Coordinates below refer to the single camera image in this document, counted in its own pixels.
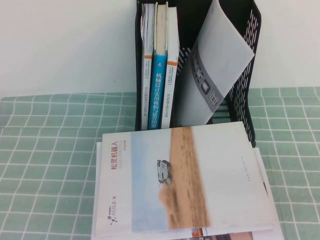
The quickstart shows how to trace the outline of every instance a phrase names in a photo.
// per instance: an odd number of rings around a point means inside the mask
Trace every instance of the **blue book spine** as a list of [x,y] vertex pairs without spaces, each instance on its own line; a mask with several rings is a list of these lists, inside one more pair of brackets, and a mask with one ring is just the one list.
[[154,54],[148,129],[159,129],[166,80],[167,55]]

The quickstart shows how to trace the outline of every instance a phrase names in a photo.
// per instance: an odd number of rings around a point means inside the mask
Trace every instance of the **black plastic file organizer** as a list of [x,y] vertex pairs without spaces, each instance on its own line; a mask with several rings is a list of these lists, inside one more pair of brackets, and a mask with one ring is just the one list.
[[[165,4],[166,0],[138,0],[135,18],[135,57],[136,57],[136,117],[135,130],[141,129],[141,89],[142,89],[142,39],[140,21],[142,4]],[[261,14],[254,0],[219,0],[221,8],[233,23],[237,31],[243,36],[254,53],[257,51],[261,28]],[[193,47],[201,26],[206,18],[212,0],[168,0],[169,7],[177,7],[178,28],[180,40],[180,58],[178,63],[175,86],[179,85],[179,72],[182,70],[190,49]],[[225,97],[226,108],[217,110],[219,116],[213,118],[230,119],[231,122],[242,121],[252,146],[256,146],[255,130],[252,123],[249,106],[248,91],[255,58],[251,60],[232,89]]]

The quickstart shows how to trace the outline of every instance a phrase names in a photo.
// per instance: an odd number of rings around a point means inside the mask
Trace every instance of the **book spine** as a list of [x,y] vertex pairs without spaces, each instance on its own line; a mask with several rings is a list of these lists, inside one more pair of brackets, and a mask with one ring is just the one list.
[[145,55],[143,58],[143,80],[142,80],[142,103],[141,103],[141,130],[148,129],[148,113],[150,99],[152,56]]
[[154,54],[148,129],[159,129],[167,55]]
[[161,128],[170,127],[178,62],[168,61],[165,73]]

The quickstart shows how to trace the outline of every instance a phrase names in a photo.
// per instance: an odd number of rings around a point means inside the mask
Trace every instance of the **book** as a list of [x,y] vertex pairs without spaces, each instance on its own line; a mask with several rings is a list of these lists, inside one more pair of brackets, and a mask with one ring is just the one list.
[[180,75],[174,126],[205,125],[253,56],[219,0],[213,0]]
[[168,8],[168,51],[163,94],[161,128],[170,127],[171,111],[174,99],[177,66],[179,60],[179,31],[177,8]]
[[163,102],[163,88],[166,77],[168,50],[168,2],[164,5],[155,4],[154,15],[154,58],[151,81],[151,98],[149,108],[148,129],[158,129]]
[[141,16],[142,38],[142,89],[141,89],[141,130],[148,129],[149,99],[152,56],[154,51],[155,5],[143,4]]
[[193,228],[210,236],[274,227],[242,122],[104,134],[101,158],[97,237],[172,240]]

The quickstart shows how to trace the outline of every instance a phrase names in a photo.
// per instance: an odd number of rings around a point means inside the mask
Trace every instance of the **white wall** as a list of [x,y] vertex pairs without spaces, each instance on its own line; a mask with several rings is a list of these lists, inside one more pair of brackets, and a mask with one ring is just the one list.
[[250,86],[320,86],[320,1],[255,2],[262,25]]
[[1,0],[0,99],[135,92],[135,0]]
[[[320,1],[255,1],[250,86],[320,86]],[[0,99],[134,92],[135,13],[135,0],[1,0]]]

